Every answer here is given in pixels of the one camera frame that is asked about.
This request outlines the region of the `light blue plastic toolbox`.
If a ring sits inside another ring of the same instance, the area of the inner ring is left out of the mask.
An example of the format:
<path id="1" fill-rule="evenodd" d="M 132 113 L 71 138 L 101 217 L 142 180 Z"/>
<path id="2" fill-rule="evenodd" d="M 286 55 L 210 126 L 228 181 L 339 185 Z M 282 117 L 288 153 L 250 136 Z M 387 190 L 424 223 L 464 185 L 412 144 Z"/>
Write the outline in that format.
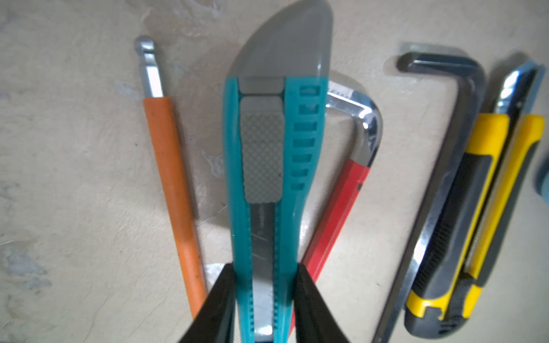
<path id="1" fill-rule="evenodd" d="M 544 158 L 536 174 L 535 189 L 543 201 L 548 203 L 548 156 Z"/>

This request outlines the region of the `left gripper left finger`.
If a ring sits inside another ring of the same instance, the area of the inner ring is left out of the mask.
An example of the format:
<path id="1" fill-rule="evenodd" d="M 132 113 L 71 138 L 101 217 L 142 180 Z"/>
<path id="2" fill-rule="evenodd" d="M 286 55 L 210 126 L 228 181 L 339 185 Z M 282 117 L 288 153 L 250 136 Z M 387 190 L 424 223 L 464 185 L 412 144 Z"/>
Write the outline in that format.
<path id="1" fill-rule="evenodd" d="M 232 263 L 225 264 L 199 314 L 179 343 L 234 342 L 236 281 Z"/>

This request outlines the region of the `long black hex key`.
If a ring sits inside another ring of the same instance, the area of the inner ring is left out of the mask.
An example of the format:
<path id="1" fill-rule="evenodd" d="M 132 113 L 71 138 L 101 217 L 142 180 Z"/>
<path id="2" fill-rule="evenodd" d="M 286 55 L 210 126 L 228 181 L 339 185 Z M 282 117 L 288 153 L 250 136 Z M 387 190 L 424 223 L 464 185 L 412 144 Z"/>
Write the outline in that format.
<path id="1" fill-rule="evenodd" d="M 402 73 L 450 77 L 457 97 L 445 138 L 372 341 L 389 342 L 423 261 L 428 243 L 449 195 L 460 161 L 487 91 L 483 67 L 474 59 L 452 54 L 409 51 L 396 67 Z"/>

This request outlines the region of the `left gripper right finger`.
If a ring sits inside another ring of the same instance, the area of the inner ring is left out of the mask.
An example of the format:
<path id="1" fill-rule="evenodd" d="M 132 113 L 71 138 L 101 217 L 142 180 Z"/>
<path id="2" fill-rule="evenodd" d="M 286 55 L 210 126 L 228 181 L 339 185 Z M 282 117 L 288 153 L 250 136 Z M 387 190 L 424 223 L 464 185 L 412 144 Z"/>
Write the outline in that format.
<path id="1" fill-rule="evenodd" d="M 298 264 L 293 286 L 296 339 L 299 343 L 349 343 L 304 264 Z"/>

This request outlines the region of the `teal utility knife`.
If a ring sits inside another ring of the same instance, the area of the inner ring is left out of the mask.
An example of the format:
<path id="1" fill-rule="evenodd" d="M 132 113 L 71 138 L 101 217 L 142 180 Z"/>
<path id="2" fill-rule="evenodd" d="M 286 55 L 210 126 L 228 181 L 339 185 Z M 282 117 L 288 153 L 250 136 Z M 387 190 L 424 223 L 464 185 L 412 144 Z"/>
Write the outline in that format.
<path id="1" fill-rule="evenodd" d="M 223 147 L 243 342 L 286 342 L 301 222 L 325 130 L 326 1 L 297 1 L 246 42 L 224 84 Z"/>

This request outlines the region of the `orange handled hex key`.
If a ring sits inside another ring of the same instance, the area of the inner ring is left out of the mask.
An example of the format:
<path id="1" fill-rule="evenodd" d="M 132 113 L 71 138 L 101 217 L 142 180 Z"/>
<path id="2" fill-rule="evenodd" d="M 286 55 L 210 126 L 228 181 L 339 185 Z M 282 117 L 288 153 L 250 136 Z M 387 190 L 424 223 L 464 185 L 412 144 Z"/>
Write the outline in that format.
<path id="1" fill-rule="evenodd" d="M 141 35 L 134 40 L 140 58 L 140 77 L 144 89 L 144 112 L 157 161 L 157 167 L 170 217 L 174 242 L 180 261 L 190 311 L 195 318 L 207 299 L 207 284 L 194 223 L 174 104 L 164 93 L 162 77 L 152 38 Z"/>

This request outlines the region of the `yellow black utility knife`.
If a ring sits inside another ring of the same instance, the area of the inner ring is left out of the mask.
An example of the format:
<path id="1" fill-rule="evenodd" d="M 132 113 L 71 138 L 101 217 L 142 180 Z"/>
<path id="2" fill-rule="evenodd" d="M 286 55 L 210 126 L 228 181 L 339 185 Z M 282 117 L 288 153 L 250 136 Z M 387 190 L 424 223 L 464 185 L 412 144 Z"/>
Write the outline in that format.
<path id="1" fill-rule="evenodd" d="M 441 339 L 469 320 L 497 262 L 528 167 L 543 136 L 532 113 L 546 68 L 526 61 L 480 114 L 406 302 L 405 328 Z"/>

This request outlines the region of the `red handled hex key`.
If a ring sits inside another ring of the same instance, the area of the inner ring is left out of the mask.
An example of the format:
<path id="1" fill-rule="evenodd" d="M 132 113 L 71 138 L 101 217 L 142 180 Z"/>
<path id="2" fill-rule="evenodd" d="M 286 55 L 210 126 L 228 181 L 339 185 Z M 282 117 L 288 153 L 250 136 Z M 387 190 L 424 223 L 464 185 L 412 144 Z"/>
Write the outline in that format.
<path id="1" fill-rule="evenodd" d="M 367 179 L 383 136 L 383 118 L 369 96 L 329 81 L 326 107 L 347 114 L 355 124 L 353 149 L 346 159 L 302 263 L 316 282 Z"/>

